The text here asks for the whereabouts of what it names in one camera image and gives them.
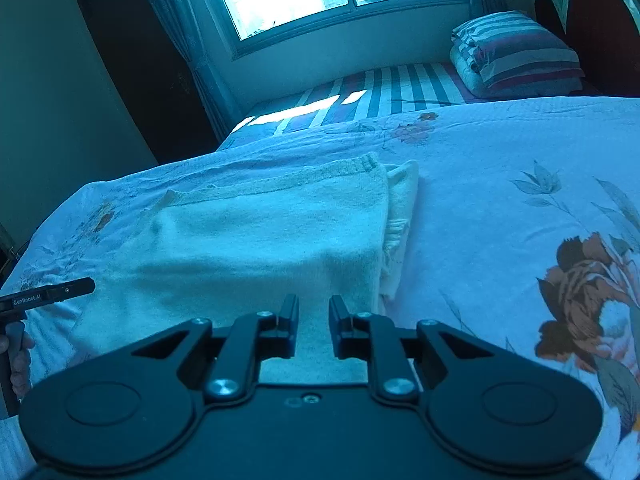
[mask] handle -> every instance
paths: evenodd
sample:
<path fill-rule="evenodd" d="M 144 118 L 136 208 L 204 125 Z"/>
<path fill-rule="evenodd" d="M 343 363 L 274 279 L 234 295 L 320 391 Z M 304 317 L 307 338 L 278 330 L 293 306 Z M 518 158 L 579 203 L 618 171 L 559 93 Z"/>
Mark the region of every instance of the handle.
<path fill-rule="evenodd" d="M 0 335 L 6 335 L 9 338 L 8 351 L 0 354 L 0 420 L 15 416 L 20 410 L 20 400 L 11 383 L 11 362 L 20 351 L 23 332 L 24 323 L 20 321 L 9 324 L 0 323 Z"/>

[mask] red headboard panel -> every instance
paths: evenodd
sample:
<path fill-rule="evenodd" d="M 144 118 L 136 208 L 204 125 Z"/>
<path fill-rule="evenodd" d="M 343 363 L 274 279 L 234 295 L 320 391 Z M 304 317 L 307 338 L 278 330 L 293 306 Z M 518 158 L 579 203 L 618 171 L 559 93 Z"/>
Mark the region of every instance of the red headboard panel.
<path fill-rule="evenodd" d="M 624 0 L 535 0 L 536 19 L 580 57 L 604 95 L 640 96 L 640 31 Z"/>

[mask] bed sheet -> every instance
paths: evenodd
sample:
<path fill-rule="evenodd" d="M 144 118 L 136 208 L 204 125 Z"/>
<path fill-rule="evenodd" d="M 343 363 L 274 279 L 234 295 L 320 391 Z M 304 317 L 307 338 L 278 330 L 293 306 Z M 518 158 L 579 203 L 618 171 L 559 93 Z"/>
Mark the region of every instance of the bed sheet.
<path fill-rule="evenodd" d="M 269 178 L 374 151 L 420 184 L 398 326 L 430 318 L 590 387 L 604 426 L 589 465 L 640 474 L 640 100 L 541 98 L 330 124 L 83 187 L 38 229 L 2 294 L 99 273 L 168 189 Z M 90 297 L 31 311 L 33 381 L 90 353 L 69 340 Z M 33 465 L 0 423 L 0 476 Z"/>
<path fill-rule="evenodd" d="M 218 150 L 316 126 L 484 101 L 451 63 L 367 70 L 255 105 Z"/>

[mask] striped bed sheet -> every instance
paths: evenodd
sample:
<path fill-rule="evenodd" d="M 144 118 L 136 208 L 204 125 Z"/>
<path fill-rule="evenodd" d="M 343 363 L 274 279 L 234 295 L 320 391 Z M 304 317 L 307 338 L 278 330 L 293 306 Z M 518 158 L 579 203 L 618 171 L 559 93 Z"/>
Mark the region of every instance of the striped bed sheet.
<path fill-rule="evenodd" d="M 409 64 L 342 77 L 256 105 L 218 150 L 324 124 L 484 102 L 451 63 Z"/>

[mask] pillow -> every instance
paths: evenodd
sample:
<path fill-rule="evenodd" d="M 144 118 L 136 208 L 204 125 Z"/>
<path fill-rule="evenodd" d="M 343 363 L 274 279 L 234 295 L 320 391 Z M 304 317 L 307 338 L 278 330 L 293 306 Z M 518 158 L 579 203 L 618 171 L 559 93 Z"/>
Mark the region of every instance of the pillow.
<path fill-rule="evenodd" d="M 463 56 L 490 89 L 584 77 L 575 51 L 518 10 L 463 23 L 452 38 L 468 49 Z"/>
<path fill-rule="evenodd" d="M 498 100 L 567 96 L 571 92 L 582 90 L 582 82 L 577 77 L 525 83 L 500 90 L 490 89 L 484 84 L 479 73 L 471 69 L 457 46 L 454 45 L 452 47 L 450 57 L 462 82 L 473 95 L 480 99 Z"/>

